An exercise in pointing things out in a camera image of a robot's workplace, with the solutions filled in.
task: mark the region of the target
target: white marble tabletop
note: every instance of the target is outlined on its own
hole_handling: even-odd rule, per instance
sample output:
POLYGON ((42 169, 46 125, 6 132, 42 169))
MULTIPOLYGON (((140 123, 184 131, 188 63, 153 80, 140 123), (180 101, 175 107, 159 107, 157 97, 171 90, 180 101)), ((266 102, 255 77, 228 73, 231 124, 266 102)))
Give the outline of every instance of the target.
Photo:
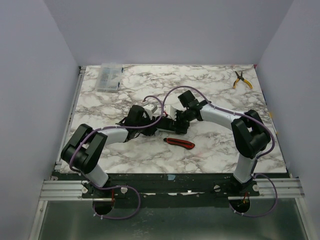
MULTIPOLYGON (((145 96, 155 95, 163 100, 170 89, 180 85, 199 89, 220 107, 244 112, 256 110, 264 124, 275 134, 253 65, 125 65, 117 93, 95 90, 99 69, 100 66, 86 68, 70 136, 83 123, 94 129, 114 125, 128 114, 132 105, 143 105, 145 96), (251 82, 253 89, 242 81, 233 89, 233 82, 237 78, 234 71, 243 71, 244 78, 251 82)), ((186 90, 180 88, 174 91, 166 104, 183 110, 178 95, 186 90)), ((238 154, 229 129, 195 120, 190 123, 186 135, 161 132, 157 136, 140 135, 126 143, 107 145, 99 164, 107 173, 232 173, 238 154), (186 150, 169 145, 163 141, 167 137, 188 140, 195 143, 195 148, 186 150)), ((72 171, 63 161, 60 172, 72 171)), ((255 172, 286 172, 278 141, 270 154, 259 159, 255 172)))

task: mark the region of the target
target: clear plastic container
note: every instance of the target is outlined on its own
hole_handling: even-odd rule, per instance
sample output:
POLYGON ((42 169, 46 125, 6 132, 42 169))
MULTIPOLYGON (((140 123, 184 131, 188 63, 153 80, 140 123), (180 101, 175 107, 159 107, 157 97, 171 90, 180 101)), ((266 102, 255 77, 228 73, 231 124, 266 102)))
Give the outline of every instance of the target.
POLYGON ((102 92, 117 92, 122 80, 122 72, 122 64, 102 64, 95 82, 95 89, 102 92))

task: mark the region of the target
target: pliers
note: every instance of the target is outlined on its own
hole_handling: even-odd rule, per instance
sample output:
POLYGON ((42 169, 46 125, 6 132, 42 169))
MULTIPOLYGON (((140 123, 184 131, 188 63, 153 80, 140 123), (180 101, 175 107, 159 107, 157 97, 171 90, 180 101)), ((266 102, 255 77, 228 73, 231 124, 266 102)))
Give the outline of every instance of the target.
POLYGON ((235 71, 235 74, 237 76, 237 79, 234 81, 233 83, 233 88, 235 89, 236 88, 236 84, 237 82, 239 82, 240 80, 242 80, 243 82, 245 82, 251 89, 253 88, 251 83, 247 80, 247 79, 244 79, 244 77, 242 76, 242 71, 241 71, 241 75, 239 75, 237 73, 237 71, 235 71))

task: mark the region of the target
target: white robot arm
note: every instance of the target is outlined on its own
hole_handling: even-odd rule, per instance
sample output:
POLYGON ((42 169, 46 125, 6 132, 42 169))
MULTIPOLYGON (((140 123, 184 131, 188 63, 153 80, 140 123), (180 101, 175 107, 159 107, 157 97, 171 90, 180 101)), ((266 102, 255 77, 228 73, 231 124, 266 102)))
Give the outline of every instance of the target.
MULTIPOLYGON (((75 161, 73 162, 74 167, 80 170, 95 185, 102 187, 108 180, 108 175, 98 164, 104 145, 124 143, 135 138, 137 134, 152 136, 156 131, 186 134, 190 121, 197 119, 198 121, 216 123, 233 132, 235 145, 239 151, 233 178, 240 188, 251 181, 252 173, 257 163, 256 156, 270 142, 270 136, 263 127, 243 117, 215 109, 208 105, 206 101, 198 102, 190 91, 181 94, 178 98, 186 110, 180 111, 171 106, 166 106, 167 110, 170 109, 172 119, 163 116, 152 127, 141 129, 113 128, 95 133, 88 140, 89 146, 87 148, 82 147, 76 154, 75 161)), ((160 118, 160 116, 153 116, 155 110, 156 108, 152 104, 144 107, 133 105, 128 116, 119 125, 136 127, 148 125, 160 118)), ((250 110, 239 113, 246 114, 262 123, 256 111, 250 110)), ((75 149, 92 130, 86 124, 80 125, 62 150, 61 158, 69 163, 75 149)))

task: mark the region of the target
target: gray wall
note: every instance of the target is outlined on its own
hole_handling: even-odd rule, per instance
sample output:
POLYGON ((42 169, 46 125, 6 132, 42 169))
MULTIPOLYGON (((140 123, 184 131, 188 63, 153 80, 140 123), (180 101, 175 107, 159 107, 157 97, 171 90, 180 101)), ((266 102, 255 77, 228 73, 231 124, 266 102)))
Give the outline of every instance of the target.
POLYGON ((256 69, 284 158, 301 179, 316 226, 320 226, 319 11, 319 0, 295 0, 256 69))
POLYGON ((42 0, 0 8, 0 239, 27 239, 57 157, 78 65, 42 0))
POLYGON ((80 65, 256 64, 292 0, 44 0, 80 65))

